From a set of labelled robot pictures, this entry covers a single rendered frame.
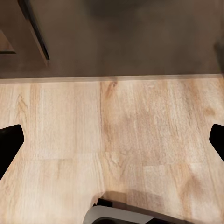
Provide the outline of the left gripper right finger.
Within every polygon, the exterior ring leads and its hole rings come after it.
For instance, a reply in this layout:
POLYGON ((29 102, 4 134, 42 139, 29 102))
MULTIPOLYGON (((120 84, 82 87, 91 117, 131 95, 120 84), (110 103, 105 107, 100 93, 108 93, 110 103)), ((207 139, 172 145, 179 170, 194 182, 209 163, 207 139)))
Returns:
POLYGON ((224 162, 224 126, 213 124, 209 141, 224 162))

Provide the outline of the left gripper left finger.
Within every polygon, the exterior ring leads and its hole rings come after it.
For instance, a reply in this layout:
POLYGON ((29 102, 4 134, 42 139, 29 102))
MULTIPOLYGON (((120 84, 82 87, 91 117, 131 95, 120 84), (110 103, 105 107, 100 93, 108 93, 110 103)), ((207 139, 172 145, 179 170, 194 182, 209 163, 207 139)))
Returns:
POLYGON ((0 129, 0 181, 23 143, 20 124, 0 129))

